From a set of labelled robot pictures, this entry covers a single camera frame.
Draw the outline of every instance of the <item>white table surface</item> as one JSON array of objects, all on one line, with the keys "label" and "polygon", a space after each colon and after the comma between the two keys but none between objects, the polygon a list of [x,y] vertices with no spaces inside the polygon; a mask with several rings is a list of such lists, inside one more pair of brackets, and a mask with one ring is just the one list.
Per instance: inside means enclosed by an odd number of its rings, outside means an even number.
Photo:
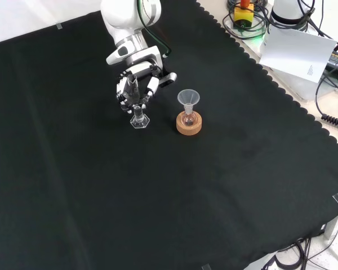
[{"label": "white table surface", "polygon": [[[224,16],[228,14],[228,10],[226,9],[226,0],[197,0],[197,2],[200,3],[201,6],[206,11],[208,11],[212,16],[214,16],[214,18],[222,25],[222,20]],[[330,3],[328,1],[329,4],[324,4],[325,9],[322,30],[338,41],[338,19],[335,19],[338,18],[338,12],[333,13],[333,8],[331,6],[334,2],[338,3],[338,0],[331,0]],[[320,8],[317,7],[315,14],[313,15],[314,21],[316,22],[318,19],[320,20],[320,16],[321,10]],[[331,22],[333,21],[337,25],[335,31],[333,30],[333,28],[331,28]],[[259,57],[247,45],[245,45],[239,39],[237,39],[237,42],[241,44],[241,46],[251,56],[251,58],[259,62]],[[267,70],[269,75],[273,78],[273,80],[279,84],[279,87],[285,89],[287,94],[293,96],[294,100],[299,102],[303,108],[307,109],[308,114],[313,115],[316,120],[320,121],[322,123],[323,128],[327,129],[330,135],[335,137],[338,142],[338,127],[334,127],[333,125],[327,124],[327,122],[321,120],[321,115],[318,112],[315,103],[313,101],[303,102],[299,100],[296,95],[290,92],[289,88],[270,68],[264,67],[264,69]],[[338,118],[338,92],[332,92],[319,98],[319,106],[325,114]]]}]

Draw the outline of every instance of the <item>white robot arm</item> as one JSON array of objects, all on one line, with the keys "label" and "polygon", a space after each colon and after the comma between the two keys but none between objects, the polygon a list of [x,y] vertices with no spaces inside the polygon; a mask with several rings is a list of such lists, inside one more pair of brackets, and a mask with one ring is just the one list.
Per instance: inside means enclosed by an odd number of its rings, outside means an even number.
[{"label": "white robot arm", "polygon": [[[117,49],[106,59],[109,65],[125,61],[128,69],[123,71],[117,84],[117,99],[121,108],[131,114],[134,106],[145,109],[149,99],[159,87],[176,80],[175,73],[167,73],[157,46],[148,47],[143,34],[146,26],[155,24],[161,15],[160,0],[102,0],[101,14]],[[144,97],[140,97],[138,80],[152,76]]]}]

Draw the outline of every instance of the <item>table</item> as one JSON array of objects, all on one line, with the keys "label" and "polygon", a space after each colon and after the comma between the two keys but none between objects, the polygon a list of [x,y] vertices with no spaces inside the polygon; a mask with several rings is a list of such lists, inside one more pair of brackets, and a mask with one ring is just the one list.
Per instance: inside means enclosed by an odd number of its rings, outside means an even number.
[{"label": "table", "polygon": [[[212,16],[214,16],[214,18],[220,24],[222,24],[223,17],[228,14],[228,11],[226,9],[226,0],[197,0],[197,2],[199,2],[206,11],[208,11]],[[333,10],[331,7],[328,7],[328,9],[326,7],[325,11],[326,12],[324,13],[322,29],[323,31],[331,35],[332,38],[335,38],[338,40],[338,30],[334,31],[333,28],[331,27],[332,24],[330,22],[331,20],[333,21],[332,18],[335,16],[335,14],[333,13]],[[319,7],[317,7],[317,12],[314,13],[314,16],[315,16],[314,17],[315,21],[320,19],[319,18],[320,17]],[[242,42],[239,39],[237,39],[237,42],[241,44],[245,52],[249,53],[249,55],[253,59],[259,62],[259,57],[247,45],[245,45],[244,42]],[[317,121],[321,122],[323,125],[323,128],[328,130],[330,135],[335,137],[338,142],[338,128],[334,127],[331,124],[327,124],[327,122],[321,120],[321,115],[318,112],[314,102],[302,101],[289,90],[289,87],[283,82],[283,80],[277,74],[273,72],[272,69],[268,67],[264,67],[264,69],[268,71],[269,75],[273,78],[275,82],[279,84],[280,87],[286,90],[287,94],[291,95],[295,101],[299,102],[300,105],[308,111],[308,114],[313,115]],[[318,100],[319,100],[319,105],[324,113],[338,118],[338,92],[332,92],[332,93],[326,94],[325,96],[319,98]]]}]

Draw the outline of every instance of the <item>black cloth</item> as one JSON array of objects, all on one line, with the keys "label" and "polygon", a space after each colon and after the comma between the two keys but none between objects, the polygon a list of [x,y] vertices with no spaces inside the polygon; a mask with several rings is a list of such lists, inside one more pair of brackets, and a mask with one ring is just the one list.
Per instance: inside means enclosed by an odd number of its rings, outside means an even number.
[{"label": "black cloth", "polygon": [[194,0],[162,6],[178,80],[144,130],[99,12],[0,43],[0,270],[240,270],[338,215],[336,140]]}]

